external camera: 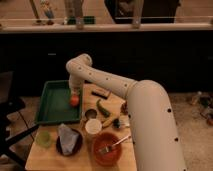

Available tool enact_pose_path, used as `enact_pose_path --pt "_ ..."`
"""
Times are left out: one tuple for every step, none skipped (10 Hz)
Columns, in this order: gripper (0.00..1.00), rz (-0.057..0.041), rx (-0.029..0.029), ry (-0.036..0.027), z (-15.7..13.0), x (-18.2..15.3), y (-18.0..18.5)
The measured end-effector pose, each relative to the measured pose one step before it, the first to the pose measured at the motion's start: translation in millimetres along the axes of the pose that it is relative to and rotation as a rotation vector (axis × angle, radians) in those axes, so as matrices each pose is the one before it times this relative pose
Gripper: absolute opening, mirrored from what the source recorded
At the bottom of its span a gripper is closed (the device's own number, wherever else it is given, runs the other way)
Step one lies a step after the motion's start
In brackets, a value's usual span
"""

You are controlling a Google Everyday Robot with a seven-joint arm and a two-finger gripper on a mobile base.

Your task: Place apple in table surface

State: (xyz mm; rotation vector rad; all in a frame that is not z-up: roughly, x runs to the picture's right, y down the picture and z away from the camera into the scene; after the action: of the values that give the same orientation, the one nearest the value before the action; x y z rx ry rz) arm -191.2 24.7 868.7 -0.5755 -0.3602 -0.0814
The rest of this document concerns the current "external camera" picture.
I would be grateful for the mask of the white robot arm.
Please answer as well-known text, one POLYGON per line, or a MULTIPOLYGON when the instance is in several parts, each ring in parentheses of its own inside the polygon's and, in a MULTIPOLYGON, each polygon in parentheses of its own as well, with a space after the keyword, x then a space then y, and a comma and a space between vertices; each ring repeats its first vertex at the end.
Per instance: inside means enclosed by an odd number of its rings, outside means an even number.
POLYGON ((159 83, 94 69, 88 54, 70 59, 66 70, 71 90, 87 80, 127 101, 137 171, 187 171, 170 99, 159 83))

